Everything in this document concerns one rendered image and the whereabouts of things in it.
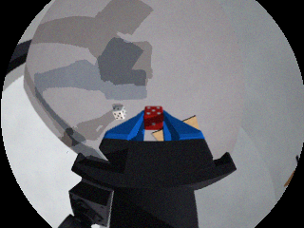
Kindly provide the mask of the tan mat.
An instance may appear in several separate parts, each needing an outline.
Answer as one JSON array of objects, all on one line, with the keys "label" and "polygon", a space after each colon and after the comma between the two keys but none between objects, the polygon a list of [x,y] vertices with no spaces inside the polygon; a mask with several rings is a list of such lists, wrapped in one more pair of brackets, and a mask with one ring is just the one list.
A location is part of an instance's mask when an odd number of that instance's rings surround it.
[{"label": "tan mat", "polygon": [[[189,124],[191,126],[194,126],[196,129],[199,129],[199,125],[198,125],[198,121],[197,121],[196,115],[193,116],[193,117],[191,117],[191,118],[189,118],[189,119],[184,120],[183,122],[185,122],[185,123],[187,123],[187,124]],[[156,139],[158,141],[163,141],[162,130],[158,130],[156,132],[153,132],[152,134],[156,137]]]}]

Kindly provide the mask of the white die with black pips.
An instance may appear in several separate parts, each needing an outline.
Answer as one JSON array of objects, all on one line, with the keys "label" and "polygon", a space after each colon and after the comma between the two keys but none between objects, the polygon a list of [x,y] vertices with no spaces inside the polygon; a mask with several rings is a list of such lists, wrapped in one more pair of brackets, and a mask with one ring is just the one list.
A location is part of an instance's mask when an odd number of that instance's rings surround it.
[{"label": "white die with black pips", "polygon": [[123,120],[126,116],[126,111],[125,111],[124,106],[115,107],[115,109],[112,113],[116,120]]}]

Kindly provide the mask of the red die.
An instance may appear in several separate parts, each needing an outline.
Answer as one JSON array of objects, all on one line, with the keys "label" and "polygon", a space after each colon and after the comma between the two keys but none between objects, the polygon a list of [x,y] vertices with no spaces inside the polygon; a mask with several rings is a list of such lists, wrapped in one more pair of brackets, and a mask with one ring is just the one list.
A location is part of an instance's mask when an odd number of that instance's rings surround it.
[{"label": "red die", "polygon": [[144,108],[143,122],[145,130],[162,130],[163,112],[161,106],[146,106]]}]

